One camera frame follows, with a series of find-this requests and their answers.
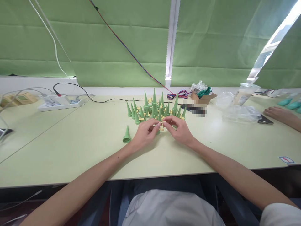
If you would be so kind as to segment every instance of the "white shirt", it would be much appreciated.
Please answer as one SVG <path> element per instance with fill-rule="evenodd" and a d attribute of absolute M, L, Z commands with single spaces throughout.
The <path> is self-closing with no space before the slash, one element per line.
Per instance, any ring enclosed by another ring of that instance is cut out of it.
<path fill-rule="evenodd" d="M 136 195 L 127 210 L 122 226 L 208 225 L 224 226 L 224 222 L 208 202 L 196 194 L 150 190 Z M 268 205 L 260 226 L 301 225 L 301 210 L 291 205 Z"/>

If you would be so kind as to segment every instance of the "person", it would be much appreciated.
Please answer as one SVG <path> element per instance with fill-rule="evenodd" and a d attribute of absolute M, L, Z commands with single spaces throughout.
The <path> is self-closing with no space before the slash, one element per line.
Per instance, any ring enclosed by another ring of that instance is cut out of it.
<path fill-rule="evenodd" d="M 20 225 L 64 225 L 130 155 L 152 143 L 160 125 L 155 119 L 140 123 L 131 142 L 70 182 Z M 293 202 L 243 165 L 203 145 L 193 137 L 184 120 L 167 116 L 163 126 L 176 141 L 197 153 L 243 197 L 263 210 L 261 225 L 300 225 L 301 210 Z M 127 225 L 224 225 L 224 222 L 213 206 L 196 194 L 152 189 L 133 197 L 123 221 L 123 226 Z"/>
<path fill-rule="evenodd" d="M 263 113 L 301 132 L 301 119 L 294 113 L 279 107 L 269 107 Z"/>

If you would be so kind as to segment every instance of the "white wall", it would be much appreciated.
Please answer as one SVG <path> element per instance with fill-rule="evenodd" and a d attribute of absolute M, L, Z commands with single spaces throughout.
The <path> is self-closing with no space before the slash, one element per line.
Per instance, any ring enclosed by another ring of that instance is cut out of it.
<path fill-rule="evenodd" d="M 78 84 L 76 79 L 72 81 L 68 78 L 35 78 L 35 77 L 20 77 L 20 76 L 6 76 L 0 77 L 0 94 L 21 90 L 29 87 L 45 87 L 52 90 L 52 87 L 59 82 L 67 82 Z M 170 80 L 166 80 L 166 87 L 173 93 L 177 93 L 183 89 L 189 92 L 189 87 L 170 87 Z M 56 86 L 57 91 L 67 95 L 80 95 L 84 94 L 84 91 L 76 86 L 69 84 L 60 84 Z M 143 95 L 144 90 L 147 95 L 152 95 L 154 88 L 152 87 L 84 87 L 89 94 L 94 95 L 116 95 L 116 96 L 127 96 L 127 95 Z M 214 93 L 219 94 L 224 91 L 236 93 L 238 88 L 234 87 L 219 87 L 212 88 Z M 156 88 L 157 93 L 163 92 L 164 95 L 170 94 L 165 88 Z"/>

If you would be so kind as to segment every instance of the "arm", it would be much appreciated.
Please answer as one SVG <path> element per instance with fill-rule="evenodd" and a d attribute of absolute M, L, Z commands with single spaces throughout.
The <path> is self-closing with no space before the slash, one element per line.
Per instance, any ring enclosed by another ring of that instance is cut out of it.
<path fill-rule="evenodd" d="M 161 123 L 150 119 L 139 125 L 133 140 L 96 164 L 35 209 L 20 225 L 64 225 L 131 154 L 153 141 Z"/>
<path fill-rule="evenodd" d="M 301 119 L 292 112 L 279 107 L 269 107 L 263 113 L 301 132 Z"/>
<path fill-rule="evenodd" d="M 271 203 L 286 203 L 296 207 L 284 194 L 237 161 L 220 154 L 195 139 L 186 122 L 175 116 L 163 119 L 163 125 L 179 142 L 198 153 L 243 197 L 263 210 Z"/>

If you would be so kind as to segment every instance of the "assembled green cone cluster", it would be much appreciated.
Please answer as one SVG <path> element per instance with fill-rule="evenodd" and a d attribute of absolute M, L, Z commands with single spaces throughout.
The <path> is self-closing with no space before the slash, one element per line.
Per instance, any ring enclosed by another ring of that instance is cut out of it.
<path fill-rule="evenodd" d="M 175 104 L 173 108 L 170 110 L 170 103 L 168 102 L 167 106 L 164 105 L 163 99 L 163 92 L 162 97 L 159 99 L 159 102 L 156 101 L 156 91 L 154 88 L 154 95 L 153 98 L 147 99 L 146 93 L 144 91 L 144 106 L 140 106 L 137 108 L 136 102 L 133 98 L 133 104 L 131 104 L 131 108 L 129 107 L 128 102 L 126 102 L 127 109 L 128 109 L 128 117 L 132 117 L 135 120 L 135 124 L 140 124 L 143 121 L 146 121 L 146 118 L 155 118 L 162 122 L 162 120 L 169 116 L 174 115 L 180 119 L 185 120 L 185 113 L 186 108 L 184 109 L 183 113 L 181 114 L 181 108 L 178 109 L 178 94 L 176 96 Z M 129 127 L 127 126 L 126 134 L 123 137 L 123 142 L 128 143 L 131 141 L 129 136 Z"/>

